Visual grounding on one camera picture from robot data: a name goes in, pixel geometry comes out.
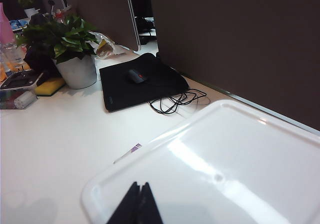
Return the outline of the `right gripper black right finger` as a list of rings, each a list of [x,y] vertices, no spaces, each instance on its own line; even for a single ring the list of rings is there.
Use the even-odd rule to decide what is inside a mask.
[[[163,224],[157,203],[148,182],[142,186],[138,196],[136,223]]]

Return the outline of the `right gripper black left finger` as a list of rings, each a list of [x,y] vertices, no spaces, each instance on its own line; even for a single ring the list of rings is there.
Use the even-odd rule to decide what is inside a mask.
[[[133,182],[119,205],[107,221],[107,224],[132,224],[135,220],[135,208],[140,186]]]

